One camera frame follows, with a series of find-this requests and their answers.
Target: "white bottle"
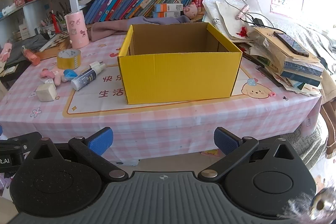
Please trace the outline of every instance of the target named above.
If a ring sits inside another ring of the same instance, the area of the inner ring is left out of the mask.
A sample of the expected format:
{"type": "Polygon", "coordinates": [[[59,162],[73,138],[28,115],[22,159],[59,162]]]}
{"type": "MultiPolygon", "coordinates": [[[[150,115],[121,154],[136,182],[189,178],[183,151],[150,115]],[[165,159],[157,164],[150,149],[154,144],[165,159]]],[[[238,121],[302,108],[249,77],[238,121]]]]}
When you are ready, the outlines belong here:
{"type": "Polygon", "coordinates": [[[97,75],[106,67],[103,62],[95,61],[90,64],[90,68],[71,80],[71,86],[74,90],[80,90],[88,83],[97,78],[97,75]]]}

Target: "wooden shelf board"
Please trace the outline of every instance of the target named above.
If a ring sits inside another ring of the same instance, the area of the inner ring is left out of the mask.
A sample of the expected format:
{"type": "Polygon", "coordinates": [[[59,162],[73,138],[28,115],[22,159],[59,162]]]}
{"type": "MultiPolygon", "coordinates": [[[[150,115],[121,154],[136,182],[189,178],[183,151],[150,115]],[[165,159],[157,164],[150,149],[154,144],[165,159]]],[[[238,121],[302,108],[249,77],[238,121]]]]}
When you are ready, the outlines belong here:
{"type": "Polygon", "coordinates": [[[0,18],[0,21],[3,20],[3,19],[5,19],[5,18],[7,18],[9,15],[15,13],[16,11],[22,9],[24,6],[29,5],[29,4],[32,4],[32,3],[36,2],[36,1],[39,1],[39,0],[32,0],[32,1],[30,1],[30,2],[27,2],[27,3],[23,4],[23,5],[21,5],[20,7],[16,8],[15,10],[13,10],[13,11],[10,12],[9,14],[7,14],[6,16],[0,18]]]}

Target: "pink cylinder container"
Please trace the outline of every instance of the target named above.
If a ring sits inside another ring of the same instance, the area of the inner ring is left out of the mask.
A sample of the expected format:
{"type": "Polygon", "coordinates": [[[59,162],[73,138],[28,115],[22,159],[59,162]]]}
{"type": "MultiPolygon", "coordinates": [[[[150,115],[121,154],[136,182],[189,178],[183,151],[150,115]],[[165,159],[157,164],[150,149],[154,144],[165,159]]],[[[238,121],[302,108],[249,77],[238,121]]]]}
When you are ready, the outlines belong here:
{"type": "Polygon", "coordinates": [[[72,48],[83,48],[89,44],[87,29],[82,11],[70,13],[66,15],[65,22],[67,24],[70,43],[72,48]]]}

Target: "pink checkered tablecloth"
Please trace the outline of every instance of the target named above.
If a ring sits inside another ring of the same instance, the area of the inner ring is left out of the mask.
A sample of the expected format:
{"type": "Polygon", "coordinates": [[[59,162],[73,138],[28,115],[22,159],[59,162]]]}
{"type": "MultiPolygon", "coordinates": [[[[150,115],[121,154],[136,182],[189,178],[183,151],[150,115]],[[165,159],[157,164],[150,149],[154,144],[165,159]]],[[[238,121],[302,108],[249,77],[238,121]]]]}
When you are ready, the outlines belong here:
{"type": "MultiPolygon", "coordinates": [[[[104,89],[108,90],[106,87],[112,83],[108,81],[108,70],[118,69],[115,65],[123,39],[124,35],[110,36],[82,48],[82,64],[77,72],[87,69],[94,61],[104,61],[109,66],[107,72],[103,75],[103,71],[95,81],[76,93],[69,82],[62,83],[57,87],[58,97],[53,102],[41,103],[34,90],[42,83],[39,72],[43,68],[51,68],[56,58],[44,60],[36,67],[31,65],[0,102],[1,138],[38,131],[43,137],[50,137],[53,142],[60,143],[68,142],[78,135],[88,137],[103,127],[111,127],[114,141],[104,157],[111,161],[127,161],[215,149],[213,133],[218,126],[237,136],[253,136],[257,139],[290,133],[298,126],[302,127],[305,135],[314,131],[321,97],[295,94],[276,87],[256,70],[255,64],[244,58],[241,62],[244,72],[275,92],[275,96],[250,98],[239,95],[241,87],[238,86],[238,95],[228,99],[133,108],[127,105],[124,96],[119,96],[117,103],[117,96],[112,97],[111,91],[111,100],[101,105],[104,111],[76,114],[82,110],[72,107],[72,100],[77,100],[77,106],[82,104],[85,108],[86,101],[81,98],[86,97],[81,96],[89,95],[83,93],[89,94],[94,85],[105,85],[104,89]]],[[[113,76],[112,72],[110,74],[114,80],[116,75],[113,76]]],[[[206,77],[202,77],[200,75],[201,80],[206,80],[206,77]]],[[[239,77],[237,83],[246,82],[244,77],[241,80],[239,77]]],[[[97,92],[98,95],[91,103],[87,101],[87,108],[93,107],[91,105],[100,100],[98,97],[102,97],[103,93],[99,89],[97,92]]]]}

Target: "phone screen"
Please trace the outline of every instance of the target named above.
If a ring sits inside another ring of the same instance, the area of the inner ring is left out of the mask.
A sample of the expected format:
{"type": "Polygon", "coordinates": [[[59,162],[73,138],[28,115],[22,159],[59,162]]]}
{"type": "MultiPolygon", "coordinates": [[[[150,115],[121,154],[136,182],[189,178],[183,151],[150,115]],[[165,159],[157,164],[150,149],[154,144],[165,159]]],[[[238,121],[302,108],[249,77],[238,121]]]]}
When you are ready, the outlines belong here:
{"type": "Polygon", "coordinates": [[[298,52],[306,52],[298,42],[296,42],[293,38],[291,38],[289,35],[286,35],[284,33],[278,33],[278,35],[285,40],[288,45],[290,45],[293,49],[295,49],[298,52]]]}

